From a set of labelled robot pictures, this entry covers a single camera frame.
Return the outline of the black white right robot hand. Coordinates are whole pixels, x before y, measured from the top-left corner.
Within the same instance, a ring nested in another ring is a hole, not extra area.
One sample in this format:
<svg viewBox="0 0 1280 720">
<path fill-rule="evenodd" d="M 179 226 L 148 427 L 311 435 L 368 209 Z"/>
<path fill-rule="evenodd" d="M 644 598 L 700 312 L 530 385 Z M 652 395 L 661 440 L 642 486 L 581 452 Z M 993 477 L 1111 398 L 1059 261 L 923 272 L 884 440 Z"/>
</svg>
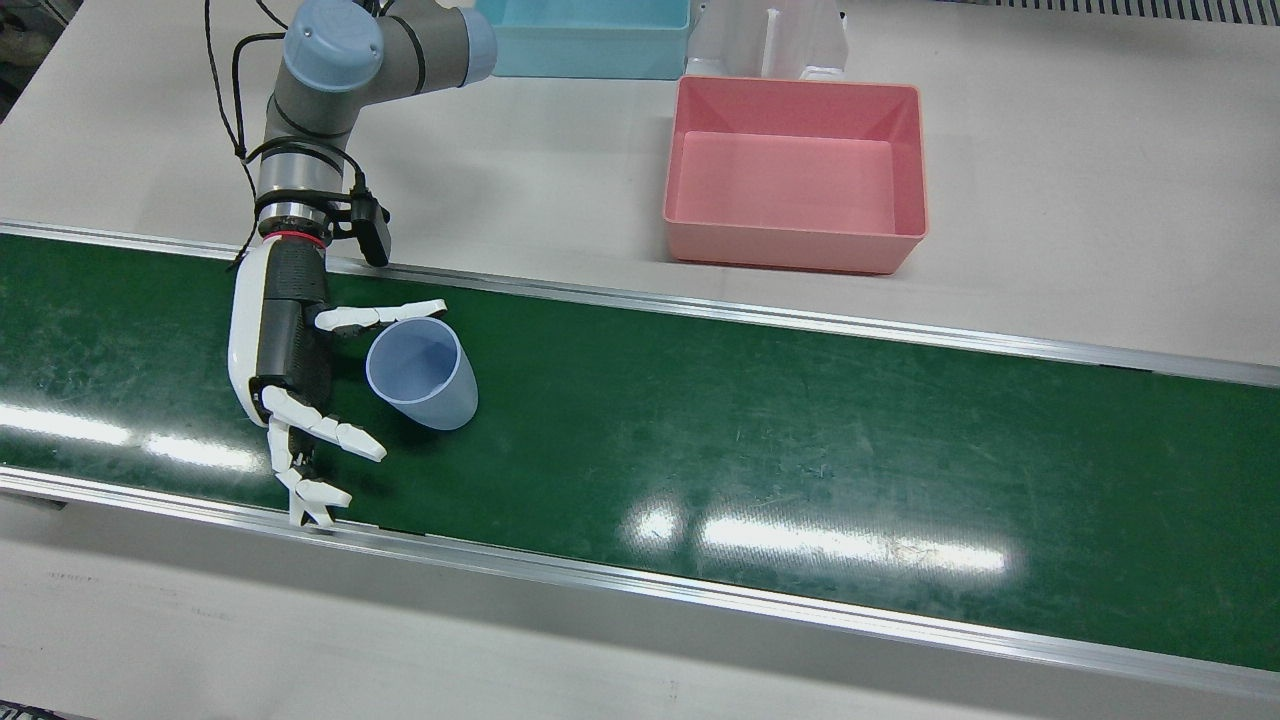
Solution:
<svg viewBox="0 0 1280 720">
<path fill-rule="evenodd" d="M 326 414 L 332 340 L 397 322 L 440 316 L 442 299 L 399 306 L 334 306 L 326 247 L 301 231 L 278 231 L 250 250 L 236 272 L 227 369 L 247 418 L 264 428 L 271 473 L 287 495 L 291 523 L 333 527 L 351 496 L 314 469 L 319 441 L 380 462 L 387 448 L 365 429 Z"/>
</svg>

